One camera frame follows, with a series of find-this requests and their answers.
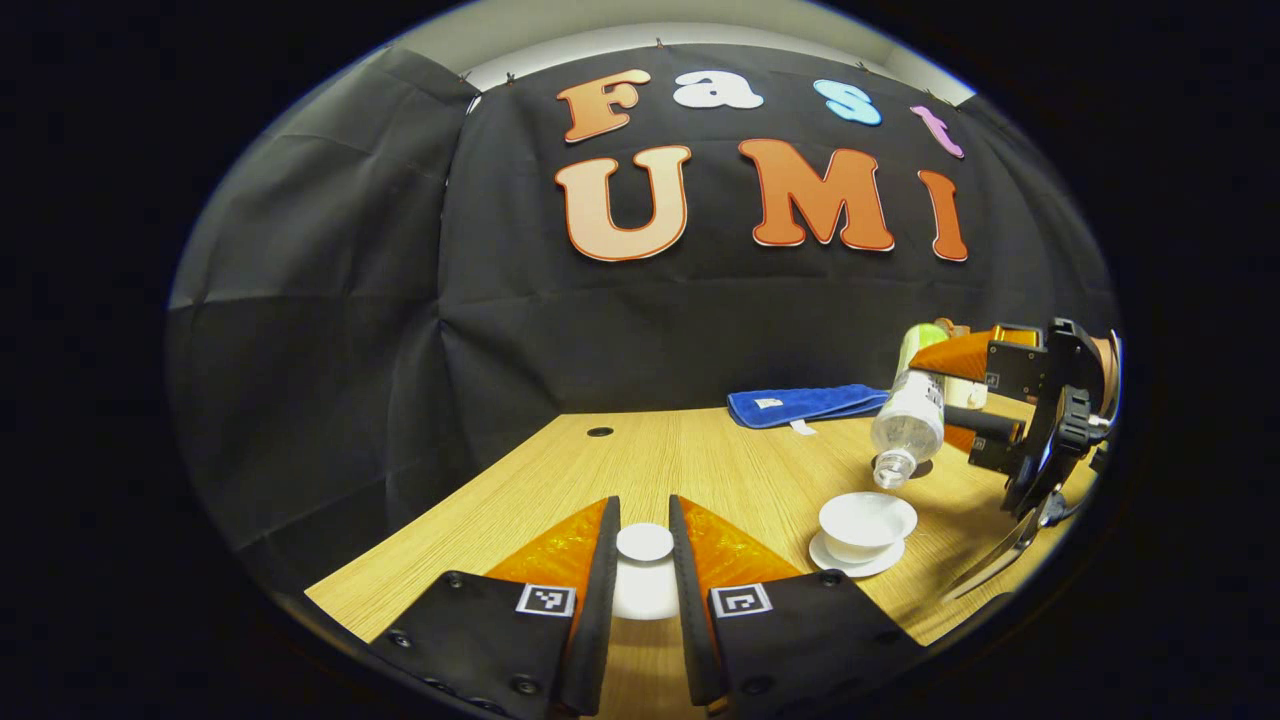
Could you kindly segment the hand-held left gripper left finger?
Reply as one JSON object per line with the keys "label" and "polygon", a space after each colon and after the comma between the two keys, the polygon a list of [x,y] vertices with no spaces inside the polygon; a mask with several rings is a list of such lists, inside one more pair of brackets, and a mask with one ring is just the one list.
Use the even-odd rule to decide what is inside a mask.
{"label": "hand-held left gripper left finger", "polygon": [[484,574],[442,573],[370,650],[483,719],[596,715],[611,644],[620,500],[557,523]]}

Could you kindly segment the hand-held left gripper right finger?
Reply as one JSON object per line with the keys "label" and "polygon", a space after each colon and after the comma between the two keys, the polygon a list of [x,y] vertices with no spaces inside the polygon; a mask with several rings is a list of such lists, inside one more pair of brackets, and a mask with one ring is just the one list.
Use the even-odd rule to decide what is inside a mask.
{"label": "hand-held left gripper right finger", "polygon": [[844,571],[801,571],[677,495],[669,532],[696,706],[836,708],[927,660],[925,647]]}

